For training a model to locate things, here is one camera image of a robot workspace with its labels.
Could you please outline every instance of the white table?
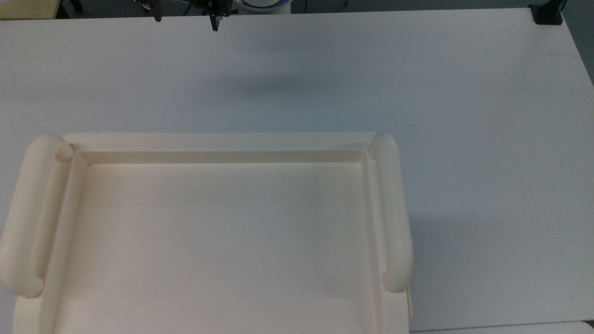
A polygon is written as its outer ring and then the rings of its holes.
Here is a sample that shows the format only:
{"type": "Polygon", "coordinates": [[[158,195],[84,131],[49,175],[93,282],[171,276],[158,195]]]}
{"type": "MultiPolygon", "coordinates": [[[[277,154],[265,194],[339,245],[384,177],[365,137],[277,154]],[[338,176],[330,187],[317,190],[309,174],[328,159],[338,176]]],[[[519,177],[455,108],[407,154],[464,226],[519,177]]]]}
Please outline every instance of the white table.
{"type": "MultiPolygon", "coordinates": [[[[414,333],[436,334],[435,331],[414,333]]],[[[567,322],[450,329],[440,330],[438,334],[594,334],[594,329],[584,322],[567,322]]]]}
{"type": "Polygon", "coordinates": [[[528,9],[207,20],[0,22],[0,222],[39,133],[386,130],[411,330],[594,319],[594,89],[565,25],[528,9]]]}

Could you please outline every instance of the cable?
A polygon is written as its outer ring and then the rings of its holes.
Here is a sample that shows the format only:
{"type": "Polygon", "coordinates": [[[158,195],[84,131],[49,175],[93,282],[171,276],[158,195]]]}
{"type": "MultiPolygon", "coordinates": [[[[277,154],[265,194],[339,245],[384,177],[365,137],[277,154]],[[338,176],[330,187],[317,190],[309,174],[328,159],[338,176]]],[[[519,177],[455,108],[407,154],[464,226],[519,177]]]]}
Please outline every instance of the cable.
{"type": "Polygon", "coordinates": [[[183,16],[186,16],[186,14],[189,12],[189,9],[192,8],[192,3],[190,3],[188,5],[188,8],[186,8],[186,11],[184,12],[183,16]]]}

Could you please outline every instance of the plastic tray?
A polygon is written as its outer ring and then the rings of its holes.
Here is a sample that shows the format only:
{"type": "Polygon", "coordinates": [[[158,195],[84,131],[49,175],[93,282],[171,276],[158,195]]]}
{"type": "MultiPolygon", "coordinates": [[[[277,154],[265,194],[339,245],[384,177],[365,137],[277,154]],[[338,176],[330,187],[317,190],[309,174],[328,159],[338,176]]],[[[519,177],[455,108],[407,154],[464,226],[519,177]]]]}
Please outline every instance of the plastic tray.
{"type": "Polygon", "coordinates": [[[42,135],[0,242],[22,334],[408,333],[411,271],[382,133],[42,135]]]}

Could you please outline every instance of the gray floor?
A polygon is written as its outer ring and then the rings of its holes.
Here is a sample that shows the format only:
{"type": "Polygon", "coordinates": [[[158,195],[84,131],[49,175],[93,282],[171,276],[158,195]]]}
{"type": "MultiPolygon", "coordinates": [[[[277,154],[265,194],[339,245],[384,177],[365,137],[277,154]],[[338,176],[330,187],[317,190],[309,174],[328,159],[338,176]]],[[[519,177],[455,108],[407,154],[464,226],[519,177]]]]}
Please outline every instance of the gray floor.
{"type": "MultiPolygon", "coordinates": [[[[80,18],[91,17],[142,17],[151,16],[142,9],[140,2],[132,0],[80,0],[84,13],[80,18]]],[[[409,11],[452,10],[466,8],[520,8],[530,3],[546,0],[294,0],[291,11],[302,13],[308,1],[307,12],[359,12],[359,11],[409,11]]],[[[162,0],[164,16],[181,16],[187,8],[184,2],[162,0]]],[[[200,15],[191,8],[188,15],[200,15]]],[[[590,79],[594,83],[594,0],[568,0],[563,16],[569,26],[590,79]]]]}

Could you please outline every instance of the tray handle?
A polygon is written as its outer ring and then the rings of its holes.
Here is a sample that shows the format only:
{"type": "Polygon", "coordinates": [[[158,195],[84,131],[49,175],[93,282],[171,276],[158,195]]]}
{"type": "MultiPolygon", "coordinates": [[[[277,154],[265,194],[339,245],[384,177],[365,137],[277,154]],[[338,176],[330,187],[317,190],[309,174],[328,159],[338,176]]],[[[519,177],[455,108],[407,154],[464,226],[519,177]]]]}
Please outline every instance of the tray handle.
{"type": "Polygon", "coordinates": [[[368,153],[377,165],[386,234],[387,265],[381,282],[390,292],[404,291],[412,276],[413,251],[398,147],[392,135],[380,132],[371,140],[368,153]]]}
{"type": "Polygon", "coordinates": [[[31,267],[31,250],[55,160],[67,162],[72,147],[57,134],[42,134],[27,148],[0,240],[0,281],[15,295],[34,298],[43,280],[31,267]]]}

